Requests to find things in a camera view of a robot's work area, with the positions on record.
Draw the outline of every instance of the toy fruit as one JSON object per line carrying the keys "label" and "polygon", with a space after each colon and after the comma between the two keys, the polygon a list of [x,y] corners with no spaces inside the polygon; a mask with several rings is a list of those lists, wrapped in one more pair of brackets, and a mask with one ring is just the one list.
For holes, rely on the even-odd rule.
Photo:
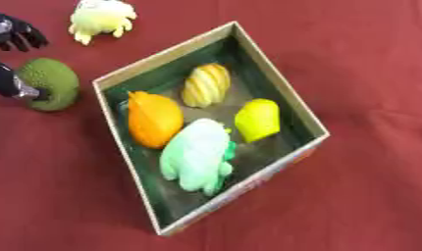
{"label": "toy fruit", "polygon": [[88,45],[92,36],[102,32],[123,36],[125,30],[132,30],[129,19],[136,17],[133,6],[119,0],[81,0],[71,15],[69,33],[76,41]]}
{"label": "toy fruit", "polygon": [[278,133],[280,108],[272,100],[251,100],[236,114],[236,127],[247,143]]}
{"label": "toy fruit", "polygon": [[184,114],[170,98],[144,91],[129,92],[129,130],[143,146],[164,147],[183,124]]}
{"label": "toy fruit", "polygon": [[16,75],[27,85],[41,89],[44,99],[29,100],[27,104],[38,111],[59,111],[75,103],[79,94],[79,78],[65,64],[53,59],[28,61]]}
{"label": "toy fruit", "polygon": [[228,70],[219,64],[195,68],[185,81],[182,98],[189,107],[205,108],[221,103],[231,86]]}
{"label": "toy fruit", "polygon": [[230,141],[223,125],[199,119],[185,127],[162,152],[160,167],[167,180],[178,178],[186,191],[203,189],[208,196],[223,185],[233,167],[227,161],[235,155],[236,144]]}

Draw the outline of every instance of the yellow striped fruit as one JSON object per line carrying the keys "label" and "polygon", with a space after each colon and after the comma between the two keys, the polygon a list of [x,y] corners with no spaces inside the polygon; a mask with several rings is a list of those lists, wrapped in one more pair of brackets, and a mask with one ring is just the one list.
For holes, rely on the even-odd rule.
{"label": "yellow striped fruit", "polygon": [[186,79],[182,98],[189,107],[205,108],[221,103],[230,86],[230,73],[225,67],[207,64],[195,68]]}

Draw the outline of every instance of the yellow green plush toy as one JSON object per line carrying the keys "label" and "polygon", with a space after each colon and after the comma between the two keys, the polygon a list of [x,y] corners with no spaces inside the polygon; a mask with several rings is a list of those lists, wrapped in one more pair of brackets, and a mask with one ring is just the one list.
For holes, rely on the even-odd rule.
{"label": "yellow green plush toy", "polygon": [[88,45],[92,36],[113,32],[115,37],[132,30],[137,14],[133,6],[119,0],[81,0],[71,15],[69,32],[74,39]]}

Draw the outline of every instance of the box rim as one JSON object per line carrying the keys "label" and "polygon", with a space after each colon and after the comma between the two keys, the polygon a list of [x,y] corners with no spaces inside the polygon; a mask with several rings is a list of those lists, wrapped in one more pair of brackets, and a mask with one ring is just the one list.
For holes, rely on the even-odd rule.
{"label": "box rim", "polygon": [[[136,170],[134,169],[134,165],[132,164],[132,160],[130,159],[129,154],[127,153],[127,150],[125,149],[125,146],[122,143],[120,135],[118,134],[118,132],[115,129],[115,126],[114,126],[115,121],[114,121],[113,118],[110,118],[112,116],[111,109],[108,107],[107,101],[105,101],[105,97],[102,93],[102,91],[106,88],[106,87],[102,86],[103,81],[105,81],[106,79],[108,79],[109,77],[111,77],[113,75],[116,75],[118,73],[122,73],[123,71],[131,69],[133,67],[140,67],[140,65],[142,63],[153,61],[163,54],[166,54],[166,53],[169,53],[169,52],[172,52],[172,51],[176,51],[177,49],[181,48],[182,46],[189,44],[190,42],[194,41],[195,39],[200,39],[200,38],[206,37],[206,36],[212,34],[213,32],[215,32],[217,30],[221,30],[221,29],[228,28],[228,27],[231,27],[231,26],[232,26],[232,33],[234,32],[234,28],[236,28],[244,36],[244,38],[246,38],[249,41],[249,43],[254,48],[255,52],[257,52],[260,55],[261,60],[266,64],[266,67],[269,68],[269,70],[272,70],[273,74],[278,77],[281,84],[284,84],[286,86],[286,88],[290,91],[290,95],[294,97],[296,102],[299,105],[301,105],[302,109],[307,113],[307,115],[309,116],[308,119],[313,121],[315,123],[315,125],[320,128],[322,133],[314,133],[314,134],[318,134],[318,135],[316,135],[316,137],[313,140],[307,142],[306,144],[299,147],[298,149],[288,153],[288,155],[284,156],[281,159],[278,159],[277,161],[275,161],[274,163],[266,166],[265,168],[258,171],[257,173],[254,173],[251,176],[248,176],[244,180],[242,180],[239,183],[233,185],[228,190],[222,192],[218,196],[212,198],[210,201],[208,201],[205,204],[201,205],[200,207],[194,209],[193,211],[187,213],[186,215],[177,219],[173,223],[171,223],[171,224],[169,224],[165,227],[160,227],[158,220],[157,220],[157,217],[156,217],[156,214],[155,214],[155,212],[154,212],[154,210],[153,210],[153,208],[152,208],[152,206],[151,206],[151,204],[150,204],[150,202],[147,198],[147,193],[142,186],[142,183],[140,181],[140,177],[137,174]],[[128,65],[126,65],[122,68],[119,68],[115,71],[108,73],[107,75],[103,75],[103,76],[95,79],[92,83],[93,83],[93,86],[95,88],[95,92],[96,92],[96,96],[98,98],[98,101],[99,101],[101,108],[103,110],[103,114],[104,114],[104,116],[107,120],[108,126],[109,126],[112,134],[114,135],[115,141],[116,141],[118,147],[120,148],[120,151],[121,151],[121,153],[122,153],[122,155],[123,155],[123,157],[124,157],[124,159],[125,159],[125,161],[128,165],[129,170],[131,171],[135,185],[137,186],[139,194],[142,197],[142,201],[144,202],[144,206],[146,208],[147,214],[149,215],[150,221],[153,225],[153,228],[155,229],[155,231],[158,235],[168,235],[171,232],[173,232],[174,230],[176,230],[178,227],[184,226],[185,224],[189,223],[189,221],[193,220],[194,218],[196,218],[196,217],[198,217],[202,214],[205,214],[207,211],[209,211],[210,208],[214,208],[215,206],[219,206],[221,204],[224,204],[223,202],[225,201],[226,198],[230,197],[232,194],[237,193],[237,191],[242,189],[244,186],[246,186],[247,184],[249,184],[253,180],[256,180],[258,178],[266,176],[269,172],[271,172],[273,170],[279,170],[281,166],[284,167],[286,163],[290,162],[292,159],[301,155],[303,152],[305,152],[305,151],[307,151],[311,148],[316,147],[322,141],[324,141],[326,138],[328,138],[330,136],[329,131],[324,127],[324,125],[321,123],[321,121],[314,115],[314,113],[309,109],[307,104],[302,100],[302,98],[293,89],[293,87],[290,85],[290,83],[287,81],[287,79],[280,73],[280,71],[278,71],[278,69],[274,66],[274,64],[269,60],[269,58],[263,53],[263,51],[259,48],[259,46],[253,41],[253,39],[247,34],[247,32],[242,28],[242,26],[237,21],[231,21],[231,22],[225,23],[223,25],[220,25],[218,27],[215,27],[215,28],[213,28],[209,31],[204,32],[204,33],[198,34],[198,35],[196,35],[196,36],[194,36],[194,37],[192,37],[192,38],[190,38],[190,39],[188,39],[184,42],[178,43],[174,46],[171,46],[171,47],[169,47],[165,50],[157,52],[157,53],[150,55],[146,58],[143,58],[143,59],[138,60],[134,63],[128,64]]]}
{"label": "box rim", "polygon": [[129,171],[132,174],[132,178],[134,180],[135,186],[138,189],[139,195],[141,196],[142,201],[144,203],[144,207],[147,211],[148,216],[150,217],[150,221],[151,221],[151,224],[153,226],[153,229],[156,231],[156,233],[158,235],[160,235],[161,234],[161,227],[159,226],[158,220],[156,218],[156,214],[155,214],[155,212],[154,212],[154,210],[153,210],[153,208],[150,204],[150,201],[147,198],[147,194],[146,194],[146,192],[145,192],[145,190],[142,186],[142,182],[140,180],[140,177],[137,174],[136,170],[134,169],[134,165],[132,163],[132,160],[131,160],[125,146],[122,143],[120,135],[118,134],[118,132],[115,129],[114,120],[112,118],[109,118],[109,116],[111,116],[111,112],[110,112],[111,109],[108,107],[107,102],[105,101],[105,98],[102,94],[102,90],[100,89],[98,84],[96,82],[94,82],[93,86],[95,88],[96,96],[98,97],[99,104],[100,104],[101,109],[103,111],[103,114],[106,118],[109,129],[114,136],[114,139],[117,143],[118,148],[121,151],[123,158],[126,161],[126,165],[128,166]]}

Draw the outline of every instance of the plastic fruit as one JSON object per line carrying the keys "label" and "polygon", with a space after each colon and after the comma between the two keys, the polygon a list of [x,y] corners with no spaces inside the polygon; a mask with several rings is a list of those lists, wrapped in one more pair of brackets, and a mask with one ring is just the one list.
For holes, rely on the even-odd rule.
{"label": "plastic fruit", "polygon": [[47,100],[31,100],[27,104],[34,110],[60,111],[73,105],[79,95],[79,78],[65,64],[48,58],[30,60],[16,71],[27,85],[43,88],[49,93]]}
{"label": "plastic fruit", "polygon": [[272,100],[254,99],[236,114],[236,127],[247,143],[280,132],[280,108]]}
{"label": "plastic fruit", "polygon": [[183,190],[202,189],[208,196],[223,185],[233,167],[228,162],[235,156],[236,144],[230,141],[223,125],[199,119],[185,127],[165,147],[160,159],[162,175],[167,180],[178,178]]}
{"label": "plastic fruit", "polygon": [[221,103],[230,86],[230,73],[225,67],[203,65],[195,68],[186,79],[182,98],[189,107],[205,108]]}
{"label": "plastic fruit", "polygon": [[164,147],[183,124],[184,114],[174,100],[144,91],[129,92],[129,130],[143,146]]}

